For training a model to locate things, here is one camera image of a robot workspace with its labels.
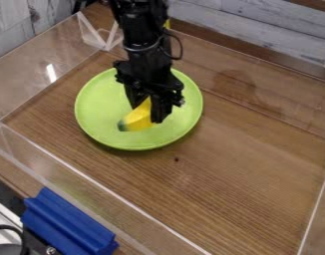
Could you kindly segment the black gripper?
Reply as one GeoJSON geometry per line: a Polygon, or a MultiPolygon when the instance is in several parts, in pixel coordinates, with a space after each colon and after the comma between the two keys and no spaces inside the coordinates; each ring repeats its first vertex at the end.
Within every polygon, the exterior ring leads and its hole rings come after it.
{"type": "Polygon", "coordinates": [[[171,62],[180,56],[171,54],[171,46],[124,49],[128,58],[113,62],[116,81],[133,109],[150,97],[150,121],[160,124],[183,101],[183,83],[171,72],[171,62]]]}

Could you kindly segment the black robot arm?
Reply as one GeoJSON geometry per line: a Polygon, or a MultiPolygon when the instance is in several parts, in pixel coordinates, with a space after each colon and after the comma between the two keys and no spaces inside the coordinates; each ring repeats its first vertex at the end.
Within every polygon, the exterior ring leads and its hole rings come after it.
{"type": "Polygon", "coordinates": [[[171,72],[171,63],[181,58],[171,53],[167,0],[109,0],[114,20],[122,30],[122,48],[128,58],[113,62],[116,80],[134,109],[150,101],[150,122],[160,124],[173,107],[183,104],[183,83],[171,72]]]}

